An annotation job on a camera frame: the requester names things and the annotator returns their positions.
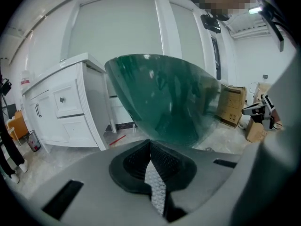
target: fluorescent light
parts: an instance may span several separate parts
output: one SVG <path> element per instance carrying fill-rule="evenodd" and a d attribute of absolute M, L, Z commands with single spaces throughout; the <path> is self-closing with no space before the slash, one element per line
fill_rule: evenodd
<path fill-rule="evenodd" d="M 258 13 L 259 11 L 262 11 L 261 7 L 255 7 L 249 9 L 250 14 Z"/>

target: red stick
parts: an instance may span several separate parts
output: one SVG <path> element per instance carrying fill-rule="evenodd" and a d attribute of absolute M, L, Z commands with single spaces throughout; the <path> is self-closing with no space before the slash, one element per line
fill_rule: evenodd
<path fill-rule="evenodd" d="M 121 138 L 117 139 L 116 141 L 113 141 L 112 143 L 110 143 L 109 145 L 113 145 L 114 143 L 118 142 L 119 140 L 121 140 L 123 137 L 125 137 L 126 135 L 122 136 Z"/>

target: gray floor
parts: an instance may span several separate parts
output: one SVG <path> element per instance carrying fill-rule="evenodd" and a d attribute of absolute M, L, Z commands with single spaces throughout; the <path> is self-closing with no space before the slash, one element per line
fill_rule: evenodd
<path fill-rule="evenodd" d="M 138 128 L 135 130 L 121 130 L 116 134 L 111 132 L 104 134 L 108 144 L 123 135 L 126 136 L 111 145 L 111 147 L 122 146 L 130 142 L 147 139 L 147 136 Z M 239 127 L 233 129 L 220 123 L 215 131 L 201 144 L 196 145 L 195 148 L 202 150 L 211 147 L 217 152 L 241 154 L 247 144 L 249 144 L 249 142 L 245 139 L 245 131 Z M 11 189 L 26 198 L 30 198 L 33 192 L 53 175 L 59 173 L 79 159 L 99 151 L 98 148 L 53 146 L 50 153 L 47 153 L 43 148 L 34 153 L 26 143 L 23 143 L 18 148 L 29 163 L 28 171 L 23 173 L 18 167 L 16 168 L 17 175 L 20 177 L 18 184 L 11 182 L 8 177 L 5 177 L 5 179 Z"/>

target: sneaker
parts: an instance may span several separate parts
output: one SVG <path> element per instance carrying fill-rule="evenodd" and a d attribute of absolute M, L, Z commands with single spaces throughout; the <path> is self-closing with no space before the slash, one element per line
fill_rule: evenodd
<path fill-rule="evenodd" d="M 28 162 L 27 162 L 27 160 L 24 159 L 24 163 L 20 164 L 19 167 L 21 168 L 21 170 L 23 172 L 27 172 L 27 170 L 28 170 Z"/>
<path fill-rule="evenodd" d="M 16 175 L 16 173 L 9 175 L 9 178 L 14 182 L 14 183 L 18 183 L 20 181 L 20 179 L 18 178 L 18 176 Z"/>

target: white container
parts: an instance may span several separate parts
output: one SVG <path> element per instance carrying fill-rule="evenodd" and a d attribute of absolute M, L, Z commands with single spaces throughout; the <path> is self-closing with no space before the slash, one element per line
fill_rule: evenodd
<path fill-rule="evenodd" d="M 21 89 L 26 88 L 30 85 L 30 72 L 28 70 L 23 70 L 21 72 Z"/>

